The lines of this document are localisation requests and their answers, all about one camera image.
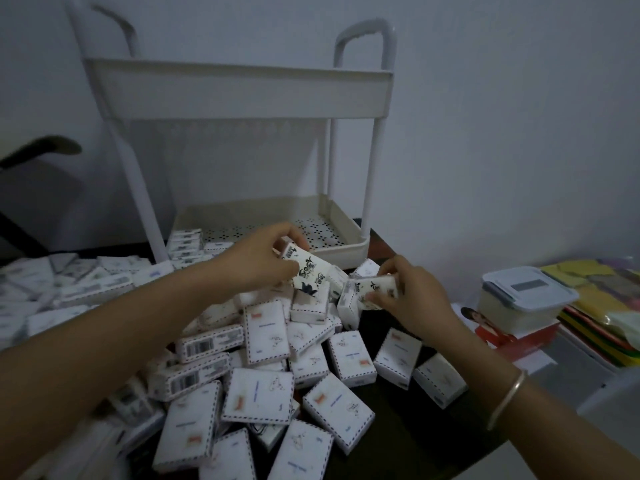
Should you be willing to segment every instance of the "hand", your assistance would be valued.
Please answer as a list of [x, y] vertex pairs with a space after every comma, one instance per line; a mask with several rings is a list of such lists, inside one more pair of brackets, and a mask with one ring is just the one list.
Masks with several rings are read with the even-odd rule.
[[212, 260], [222, 266], [232, 294], [254, 291], [293, 278], [298, 273], [298, 263], [280, 259], [273, 252], [284, 250], [284, 236], [292, 238], [300, 248], [308, 251], [309, 244], [293, 224], [283, 222], [261, 227], [241, 239]]
[[451, 309], [447, 292], [434, 275], [400, 255], [386, 261], [378, 275], [389, 273], [397, 274], [396, 281], [404, 293], [396, 299], [375, 292], [366, 299], [384, 308], [408, 331], [436, 349], [451, 341], [453, 335], [464, 333], [460, 327], [465, 327]]

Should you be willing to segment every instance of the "forearm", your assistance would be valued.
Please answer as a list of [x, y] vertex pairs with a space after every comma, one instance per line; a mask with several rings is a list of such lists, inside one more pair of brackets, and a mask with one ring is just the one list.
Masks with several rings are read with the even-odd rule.
[[216, 260], [172, 273], [0, 354], [0, 471], [19, 474], [212, 303]]
[[[486, 410], [494, 411], [520, 370], [460, 327], [440, 352]], [[640, 470], [640, 460], [530, 379], [503, 411], [498, 427], [541, 480], [622, 480], [635, 478]]]

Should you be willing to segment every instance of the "upper shelf tray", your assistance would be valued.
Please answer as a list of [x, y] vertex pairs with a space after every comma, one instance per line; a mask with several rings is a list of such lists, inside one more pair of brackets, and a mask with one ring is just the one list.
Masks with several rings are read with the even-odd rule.
[[393, 72], [86, 59], [119, 120], [381, 118]]

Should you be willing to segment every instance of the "person's right arm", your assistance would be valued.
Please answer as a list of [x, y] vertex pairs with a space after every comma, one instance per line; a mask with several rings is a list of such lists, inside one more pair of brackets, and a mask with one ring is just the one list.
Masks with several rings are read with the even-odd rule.
[[[520, 375], [455, 315], [447, 293], [423, 268], [402, 256], [379, 274], [396, 274], [404, 294], [397, 300], [370, 294], [374, 303], [440, 352], [492, 412]], [[527, 379], [497, 423], [540, 480], [631, 480], [640, 460], [542, 388]]]

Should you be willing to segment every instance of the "person's left hand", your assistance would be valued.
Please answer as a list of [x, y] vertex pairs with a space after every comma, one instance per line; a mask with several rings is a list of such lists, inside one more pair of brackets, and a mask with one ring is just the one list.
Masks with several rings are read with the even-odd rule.
[[233, 294], [274, 286], [293, 278], [298, 273], [298, 263], [280, 259], [274, 249], [282, 252], [290, 237], [300, 248], [308, 251], [309, 244], [300, 229], [288, 222], [261, 227], [241, 239], [212, 260], [221, 266], [228, 277]]

